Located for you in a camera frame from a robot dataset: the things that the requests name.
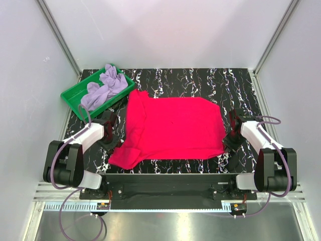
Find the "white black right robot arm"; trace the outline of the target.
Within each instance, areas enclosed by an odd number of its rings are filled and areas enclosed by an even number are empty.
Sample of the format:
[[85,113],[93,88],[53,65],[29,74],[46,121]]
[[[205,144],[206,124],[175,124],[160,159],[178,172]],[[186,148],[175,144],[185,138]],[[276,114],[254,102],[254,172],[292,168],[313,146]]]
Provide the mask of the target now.
[[262,125],[279,125],[281,120],[268,116],[246,115],[242,109],[229,112],[231,130],[222,140],[226,153],[236,153],[248,141],[258,154],[253,173],[238,174],[228,186],[228,194],[234,199],[243,196],[246,190],[266,192],[275,197],[285,197],[297,185],[297,153],[285,148],[267,133]]

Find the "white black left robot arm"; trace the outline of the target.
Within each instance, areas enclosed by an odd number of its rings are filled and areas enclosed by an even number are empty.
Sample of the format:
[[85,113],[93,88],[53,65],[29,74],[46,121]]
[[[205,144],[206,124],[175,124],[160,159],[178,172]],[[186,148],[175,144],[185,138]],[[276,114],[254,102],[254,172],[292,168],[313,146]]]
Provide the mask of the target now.
[[94,144],[110,151],[119,143],[113,133],[117,115],[105,111],[102,118],[95,118],[76,134],[62,141],[51,141],[48,146],[43,180],[57,189],[66,187],[91,189],[98,199],[108,194],[108,186],[99,174],[84,169],[84,154]]

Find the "red t shirt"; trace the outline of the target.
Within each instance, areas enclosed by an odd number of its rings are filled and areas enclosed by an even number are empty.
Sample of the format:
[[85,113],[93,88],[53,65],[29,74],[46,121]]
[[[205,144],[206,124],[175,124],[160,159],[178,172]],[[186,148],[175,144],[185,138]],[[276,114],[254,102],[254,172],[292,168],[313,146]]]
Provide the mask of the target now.
[[151,159],[209,159],[224,153],[220,107],[201,97],[152,98],[130,93],[125,141],[109,163],[129,170]]

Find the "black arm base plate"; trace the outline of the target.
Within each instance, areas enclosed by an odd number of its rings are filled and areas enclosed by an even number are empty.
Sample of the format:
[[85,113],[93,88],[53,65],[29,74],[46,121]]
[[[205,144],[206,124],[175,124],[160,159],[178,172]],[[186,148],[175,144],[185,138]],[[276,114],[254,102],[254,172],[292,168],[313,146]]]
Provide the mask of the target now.
[[80,199],[124,203],[169,203],[179,206],[206,205],[222,201],[256,199],[251,190],[238,190],[233,183],[236,174],[106,174],[99,190],[86,189]]

